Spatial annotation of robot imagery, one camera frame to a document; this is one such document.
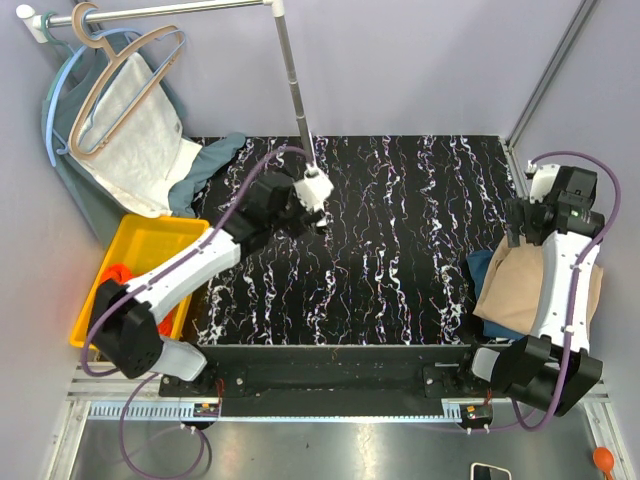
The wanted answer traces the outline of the beige t shirt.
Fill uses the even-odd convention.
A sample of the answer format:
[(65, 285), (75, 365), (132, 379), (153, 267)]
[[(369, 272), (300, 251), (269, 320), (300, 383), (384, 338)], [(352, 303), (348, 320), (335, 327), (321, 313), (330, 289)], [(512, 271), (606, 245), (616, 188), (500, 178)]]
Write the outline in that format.
[(493, 251), (479, 303), (473, 314), (517, 333), (531, 332), (543, 279), (543, 250), (523, 243), (510, 248), (503, 239)]

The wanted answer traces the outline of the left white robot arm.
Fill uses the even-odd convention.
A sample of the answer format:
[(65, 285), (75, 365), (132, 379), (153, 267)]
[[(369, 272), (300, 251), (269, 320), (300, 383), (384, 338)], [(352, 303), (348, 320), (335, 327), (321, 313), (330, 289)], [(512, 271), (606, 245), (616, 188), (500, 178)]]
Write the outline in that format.
[(99, 285), (87, 330), (90, 345), (129, 379), (168, 375), (193, 395), (208, 394), (216, 372), (197, 347), (161, 334), (161, 321), (207, 281), (264, 249), (275, 233), (297, 237), (324, 227), (333, 189), (316, 168), (300, 180), (282, 172), (260, 176), (218, 225), (169, 260), (127, 282)]

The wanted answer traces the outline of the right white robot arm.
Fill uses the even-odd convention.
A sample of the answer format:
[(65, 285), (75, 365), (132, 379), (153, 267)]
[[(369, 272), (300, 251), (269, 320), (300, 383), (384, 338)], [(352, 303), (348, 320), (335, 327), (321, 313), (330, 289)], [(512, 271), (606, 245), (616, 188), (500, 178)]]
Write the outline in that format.
[(588, 302), (592, 272), (607, 225), (593, 211), (595, 172), (544, 165), (529, 174), (528, 196), (507, 203), (507, 254), (541, 254), (541, 284), (528, 334), (497, 351), (481, 347), (454, 371), (466, 396), (490, 385), (515, 402), (561, 417), (600, 379), (590, 356)]

